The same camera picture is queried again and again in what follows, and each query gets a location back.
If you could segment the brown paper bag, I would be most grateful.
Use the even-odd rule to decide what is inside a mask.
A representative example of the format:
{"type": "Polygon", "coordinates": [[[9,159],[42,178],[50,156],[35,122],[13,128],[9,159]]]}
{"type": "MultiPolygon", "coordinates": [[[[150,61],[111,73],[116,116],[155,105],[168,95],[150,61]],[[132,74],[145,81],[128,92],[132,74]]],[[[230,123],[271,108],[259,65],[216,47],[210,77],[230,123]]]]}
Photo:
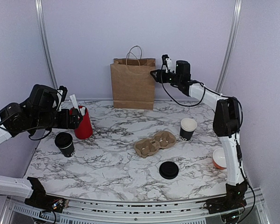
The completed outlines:
{"type": "Polygon", "coordinates": [[[130,48],[125,58],[115,58],[110,65],[114,108],[152,110],[155,80],[150,72],[156,69],[154,58],[134,56],[130,48]]]}

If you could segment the black plastic cup lid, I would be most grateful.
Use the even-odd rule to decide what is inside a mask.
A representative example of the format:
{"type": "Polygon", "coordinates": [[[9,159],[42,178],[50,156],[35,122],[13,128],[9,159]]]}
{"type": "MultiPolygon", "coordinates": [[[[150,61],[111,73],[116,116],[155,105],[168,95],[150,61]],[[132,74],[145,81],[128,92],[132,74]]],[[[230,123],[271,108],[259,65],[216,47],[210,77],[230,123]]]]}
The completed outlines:
{"type": "Polygon", "coordinates": [[[73,138],[71,134],[66,132],[60,132],[55,138],[55,145],[58,148],[67,148],[71,145],[73,138]]]}

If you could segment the black paper coffee cup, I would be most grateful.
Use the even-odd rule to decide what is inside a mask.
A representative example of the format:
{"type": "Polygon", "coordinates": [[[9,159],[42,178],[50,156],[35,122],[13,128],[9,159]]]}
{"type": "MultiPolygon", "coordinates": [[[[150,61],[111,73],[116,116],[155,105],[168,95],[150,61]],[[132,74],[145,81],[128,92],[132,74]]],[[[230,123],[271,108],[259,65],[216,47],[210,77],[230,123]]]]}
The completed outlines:
{"type": "Polygon", "coordinates": [[[60,132],[55,138],[55,145],[65,157],[72,157],[75,154],[73,137],[66,132],[60,132]]]}

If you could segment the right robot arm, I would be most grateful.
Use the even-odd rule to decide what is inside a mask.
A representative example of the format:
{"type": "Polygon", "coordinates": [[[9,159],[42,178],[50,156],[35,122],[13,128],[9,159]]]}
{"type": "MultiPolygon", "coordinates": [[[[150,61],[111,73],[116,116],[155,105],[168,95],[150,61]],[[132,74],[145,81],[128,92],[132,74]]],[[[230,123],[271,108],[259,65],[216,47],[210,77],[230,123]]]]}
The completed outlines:
{"type": "Polygon", "coordinates": [[[176,67],[171,71],[168,59],[164,59],[161,69],[152,70],[150,74],[156,82],[169,83],[215,112],[213,130],[223,146],[227,183],[225,196],[206,200],[208,212],[214,214],[245,207],[245,192],[250,184],[244,173],[240,148],[240,128],[243,122],[241,103],[236,97],[224,96],[208,89],[202,82],[191,79],[190,64],[187,61],[176,61],[176,67]]]}

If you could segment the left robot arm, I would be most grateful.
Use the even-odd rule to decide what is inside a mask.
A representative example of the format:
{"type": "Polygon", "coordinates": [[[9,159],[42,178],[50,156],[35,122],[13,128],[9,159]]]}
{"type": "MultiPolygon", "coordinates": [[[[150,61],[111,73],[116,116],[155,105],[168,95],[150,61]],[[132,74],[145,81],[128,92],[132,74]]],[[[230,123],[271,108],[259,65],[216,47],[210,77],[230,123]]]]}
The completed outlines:
{"type": "MultiPolygon", "coordinates": [[[[76,129],[83,120],[79,109],[63,109],[67,88],[53,89],[36,84],[29,97],[21,103],[10,103],[0,110],[0,144],[20,133],[33,136],[37,130],[76,129]]],[[[68,202],[49,196],[35,177],[12,178],[0,175],[0,195],[17,196],[24,203],[47,212],[61,213],[68,202]]]]}

